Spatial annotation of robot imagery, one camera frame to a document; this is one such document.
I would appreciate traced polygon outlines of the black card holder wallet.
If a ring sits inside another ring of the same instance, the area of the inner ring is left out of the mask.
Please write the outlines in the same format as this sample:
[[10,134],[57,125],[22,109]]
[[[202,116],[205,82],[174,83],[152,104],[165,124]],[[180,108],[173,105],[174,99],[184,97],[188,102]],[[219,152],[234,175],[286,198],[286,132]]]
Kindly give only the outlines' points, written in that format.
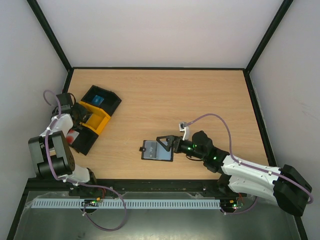
[[156,140],[144,140],[139,148],[142,160],[172,162],[174,153],[166,149]]

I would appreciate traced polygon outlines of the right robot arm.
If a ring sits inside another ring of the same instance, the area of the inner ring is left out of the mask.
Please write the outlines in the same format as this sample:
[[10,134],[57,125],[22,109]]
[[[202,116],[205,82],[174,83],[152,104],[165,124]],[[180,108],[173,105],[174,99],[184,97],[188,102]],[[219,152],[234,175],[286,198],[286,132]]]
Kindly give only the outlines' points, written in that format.
[[311,185],[291,165],[267,166],[238,158],[215,147],[202,130],[194,133],[191,140],[166,135],[158,136],[156,141],[168,152],[202,160],[209,171],[226,178],[218,183],[218,191],[224,196],[233,192],[249,194],[296,217],[301,217],[306,206],[313,203]]

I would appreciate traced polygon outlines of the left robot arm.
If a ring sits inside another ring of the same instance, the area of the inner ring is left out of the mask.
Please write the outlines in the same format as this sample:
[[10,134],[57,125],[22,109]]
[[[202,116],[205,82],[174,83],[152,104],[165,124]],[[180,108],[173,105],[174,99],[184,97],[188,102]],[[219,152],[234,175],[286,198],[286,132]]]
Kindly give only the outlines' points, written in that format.
[[95,185],[97,179],[93,171],[76,164],[69,133],[81,126],[87,110],[80,105],[72,93],[53,95],[54,107],[48,127],[39,136],[28,140],[32,165],[38,179],[55,179],[74,186]]

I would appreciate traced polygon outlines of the red card in holder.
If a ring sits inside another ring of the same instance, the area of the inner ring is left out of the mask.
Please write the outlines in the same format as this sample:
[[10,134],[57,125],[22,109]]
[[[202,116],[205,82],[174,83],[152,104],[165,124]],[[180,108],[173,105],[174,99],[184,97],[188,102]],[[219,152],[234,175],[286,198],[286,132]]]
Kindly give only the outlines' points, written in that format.
[[143,148],[143,158],[147,160],[159,160],[161,145],[154,140],[146,140],[144,142]]

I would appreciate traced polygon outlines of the blue card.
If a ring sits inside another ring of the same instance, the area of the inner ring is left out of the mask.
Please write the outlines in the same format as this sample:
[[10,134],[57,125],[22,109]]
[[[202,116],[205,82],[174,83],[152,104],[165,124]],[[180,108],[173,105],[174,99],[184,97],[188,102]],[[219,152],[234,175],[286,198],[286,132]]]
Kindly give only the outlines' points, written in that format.
[[104,98],[102,96],[96,95],[91,102],[92,104],[99,106],[103,101]]

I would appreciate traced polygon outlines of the red white card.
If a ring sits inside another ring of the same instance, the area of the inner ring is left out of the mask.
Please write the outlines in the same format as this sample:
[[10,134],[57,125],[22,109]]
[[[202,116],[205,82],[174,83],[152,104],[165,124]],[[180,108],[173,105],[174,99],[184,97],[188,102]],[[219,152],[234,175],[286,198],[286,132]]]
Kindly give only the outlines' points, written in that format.
[[79,136],[79,134],[80,133],[78,131],[71,129],[65,137],[68,144],[72,145],[76,138]]

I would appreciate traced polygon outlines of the yellow plastic bin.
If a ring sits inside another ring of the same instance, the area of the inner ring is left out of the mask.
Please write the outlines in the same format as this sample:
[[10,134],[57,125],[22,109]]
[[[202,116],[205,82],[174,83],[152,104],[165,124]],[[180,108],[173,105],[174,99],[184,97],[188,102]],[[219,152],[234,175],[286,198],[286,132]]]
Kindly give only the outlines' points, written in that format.
[[100,135],[107,123],[110,121],[111,116],[109,116],[103,109],[85,103],[83,101],[78,102],[87,109],[87,114],[83,118],[79,125],[73,125],[73,130],[79,127],[86,127],[94,131],[96,134]]

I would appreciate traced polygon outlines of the black plastic bin near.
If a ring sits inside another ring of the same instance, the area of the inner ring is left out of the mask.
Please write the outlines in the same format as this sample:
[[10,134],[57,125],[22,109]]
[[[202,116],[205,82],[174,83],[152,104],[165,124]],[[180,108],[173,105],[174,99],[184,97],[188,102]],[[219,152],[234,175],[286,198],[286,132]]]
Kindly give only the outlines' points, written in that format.
[[86,156],[96,142],[99,135],[91,129],[82,126],[73,130],[79,132],[79,136],[76,138],[73,144],[69,144],[69,146],[73,148],[77,153],[81,153]]

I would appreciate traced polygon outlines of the black plastic bin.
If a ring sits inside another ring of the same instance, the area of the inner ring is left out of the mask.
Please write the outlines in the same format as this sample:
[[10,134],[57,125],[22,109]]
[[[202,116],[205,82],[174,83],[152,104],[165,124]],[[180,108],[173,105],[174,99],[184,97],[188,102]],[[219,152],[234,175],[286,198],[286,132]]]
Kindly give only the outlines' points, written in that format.
[[91,129],[82,126],[73,130],[79,132],[79,136],[76,138],[73,144],[69,144],[69,146],[73,148],[77,153],[81,153],[86,156],[96,142],[99,135]]
[[96,85],[90,87],[81,101],[104,110],[110,117],[122,102],[116,93]]

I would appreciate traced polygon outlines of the black plastic bin far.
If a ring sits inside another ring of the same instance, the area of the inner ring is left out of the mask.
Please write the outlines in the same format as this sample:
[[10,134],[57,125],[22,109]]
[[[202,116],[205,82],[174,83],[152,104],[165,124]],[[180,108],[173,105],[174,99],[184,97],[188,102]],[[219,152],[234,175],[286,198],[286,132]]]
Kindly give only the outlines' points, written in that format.
[[90,87],[81,101],[104,110],[110,117],[122,102],[116,93],[96,85]]

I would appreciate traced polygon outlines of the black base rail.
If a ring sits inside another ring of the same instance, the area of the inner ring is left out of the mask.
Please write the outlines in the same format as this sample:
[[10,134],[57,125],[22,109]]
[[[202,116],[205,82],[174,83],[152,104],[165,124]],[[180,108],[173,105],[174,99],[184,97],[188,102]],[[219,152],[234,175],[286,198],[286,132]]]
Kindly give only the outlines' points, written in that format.
[[[113,188],[120,194],[124,193],[199,193],[203,197],[213,197],[216,199],[228,199],[238,196],[237,193],[227,189],[227,182],[216,179],[99,179],[92,177],[89,185],[97,184]],[[97,187],[74,186],[71,183],[63,183],[53,178],[28,179],[24,195],[31,191],[36,192],[67,192],[70,196],[88,198],[98,197],[102,194]]]

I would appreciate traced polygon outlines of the black frame post left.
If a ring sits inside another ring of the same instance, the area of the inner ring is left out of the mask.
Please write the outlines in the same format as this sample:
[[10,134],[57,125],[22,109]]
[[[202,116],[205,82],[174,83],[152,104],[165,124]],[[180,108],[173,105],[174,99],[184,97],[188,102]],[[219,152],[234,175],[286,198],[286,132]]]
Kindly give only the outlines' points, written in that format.
[[38,20],[40,26],[42,27],[44,33],[46,34],[48,40],[50,41],[52,47],[54,48],[55,52],[57,53],[61,63],[63,64],[66,71],[69,73],[73,70],[63,48],[61,47],[54,31],[52,30],[44,12],[42,11],[39,3],[37,0],[27,0],[28,5],[30,6],[33,14],[35,15],[36,19]]

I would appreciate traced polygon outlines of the black frame post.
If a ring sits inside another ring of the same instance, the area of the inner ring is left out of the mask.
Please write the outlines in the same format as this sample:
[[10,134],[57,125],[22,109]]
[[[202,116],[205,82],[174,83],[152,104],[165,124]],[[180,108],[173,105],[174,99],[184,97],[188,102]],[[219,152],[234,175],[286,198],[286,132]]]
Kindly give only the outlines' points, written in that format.
[[46,34],[48,40],[50,41],[52,47],[54,48],[55,52],[57,53],[61,63],[63,64],[66,71],[69,73],[73,70],[63,48],[61,47],[54,31],[52,30],[44,12],[42,11],[39,3],[37,0],[27,0],[28,5],[30,6],[33,14],[35,15],[36,19],[38,20],[40,26],[42,27],[44,33]]
[[283,20],[284,16],[286,15],[287,11],[289,10],[289,8],[293,2],[294,2],[294,0],[283,0],[282,1],[280,7],[278,8],[275,16],[273,17],[265,34],[263,35],[260,43],[258,44],[256,50],[254,51],[250,61],[248,62],[247,66],[245,68],[245,70],[248,73],[250,73],[253,70],[253,68],[255,67],[260,56],[262,55],[263,51],[265,50],[266,46],[268,45],[273,34],[277,30],[278,26],[280,25],[281,21]]

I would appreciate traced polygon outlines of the black frame post right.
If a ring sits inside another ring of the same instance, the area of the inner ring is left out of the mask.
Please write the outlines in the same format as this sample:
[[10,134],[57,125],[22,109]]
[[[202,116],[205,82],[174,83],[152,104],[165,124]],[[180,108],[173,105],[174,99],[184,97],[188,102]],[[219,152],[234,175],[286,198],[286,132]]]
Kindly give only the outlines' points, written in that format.
[[289,8],[293,2],[294,2],[294,0],[283,0],[282,1],[280,7],[278,8],[275,16],[273,17],[265,34],[263,35],[260,43],[258,44],[256,50],[254,51],[250,61],[248,62],[247,66],[245,68],[245,70],[248,73],[250,73],[253,70],[253,68],[255,67],[260,56],[262,55],[263,51],[265,50],[266,46],[268,45],[273,34],[277,30],[278,26],[280,25],[281,21],[283,20],[284,16],[286,15],[287,11],[289,10]]

